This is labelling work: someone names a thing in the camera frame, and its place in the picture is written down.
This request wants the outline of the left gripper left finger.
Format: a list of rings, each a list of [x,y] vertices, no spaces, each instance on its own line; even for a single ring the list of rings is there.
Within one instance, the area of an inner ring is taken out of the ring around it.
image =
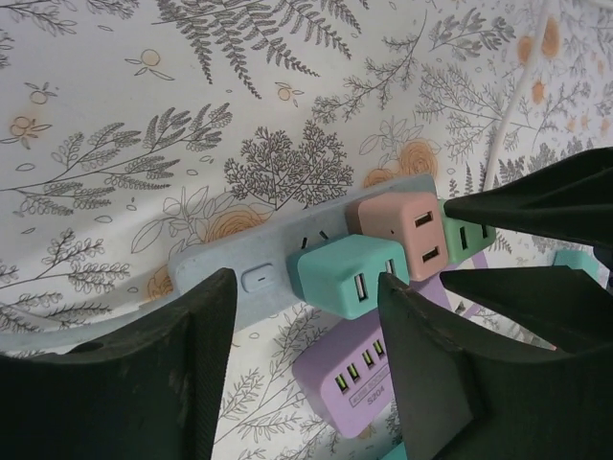
[[[237,311],[222,268],[65,355],[1,360],[5,459],[207,459]]]

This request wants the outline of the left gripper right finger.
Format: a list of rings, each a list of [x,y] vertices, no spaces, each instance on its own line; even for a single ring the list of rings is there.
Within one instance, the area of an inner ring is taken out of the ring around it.
[[[495,333],[398,278],[378,308],[412,459],[608,459],[612,344],[566,353]]]

